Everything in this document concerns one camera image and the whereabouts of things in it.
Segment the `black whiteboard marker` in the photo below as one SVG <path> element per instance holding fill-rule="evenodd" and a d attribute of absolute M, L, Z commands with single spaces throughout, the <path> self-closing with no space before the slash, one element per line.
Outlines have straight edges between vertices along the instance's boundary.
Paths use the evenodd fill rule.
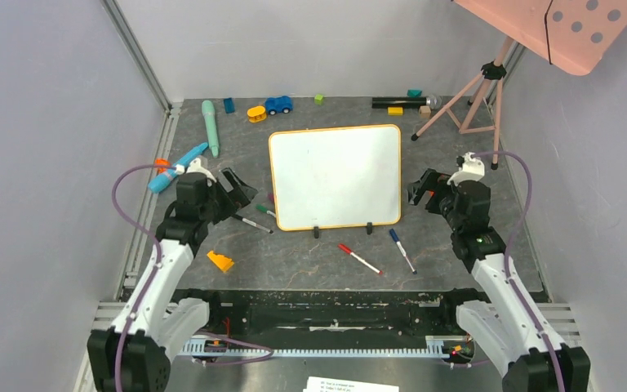
<path fill-rule="evenodd" d="M 254 227 L 256 229 L 262 230 L 268 234 L 273 234 L 274 231 L 272 229 L 269 229 L 261 224 L 258 224 L 256 222 L 254 222 L 253 220 L 247 219 L 246 217 L 243 217 L 241 215 L 238 214 L 233 214 L 232 217 L 238 221 L 241 221 L 242 223 L 245 223 L 251 227 Z"/>

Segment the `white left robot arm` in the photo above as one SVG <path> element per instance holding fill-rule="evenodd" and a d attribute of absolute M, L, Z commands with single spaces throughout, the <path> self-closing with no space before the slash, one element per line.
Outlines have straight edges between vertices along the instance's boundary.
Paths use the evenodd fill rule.
<path fill-rule="evenodd" d="M 176 199 L 152 235 L 153 252 L 128 302 L 104 330 L 87 341 L 91 372 L 98 391 L 164 391 L 171 363 L 191 336 L 215 332 L 224 311 L 211 302 L 189 298 L 166 313 L 181 276 L 192 264 L 216 225 L 246 207 L 257 191 L 227 167 L 226 189 L 208 170 L 179 175 Z"/>

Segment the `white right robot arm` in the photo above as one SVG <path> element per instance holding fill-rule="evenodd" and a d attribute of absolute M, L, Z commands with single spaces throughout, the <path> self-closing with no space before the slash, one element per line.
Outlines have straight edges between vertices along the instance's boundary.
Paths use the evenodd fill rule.
<path fill-rule="evenodd" d="M 408 200 L 416 205 L 425 194 L 426 211 L 445 219 L 453 252 L 487 297 L 481 301 L 470 290 L 445 294 L 441 327 L 473 337 L 500 373 L 504 391 L 586 391 L 589 356 L 552 328 L 518 277 L 490 224 L 490 188 L 428 169 L 409 185 Z"/>

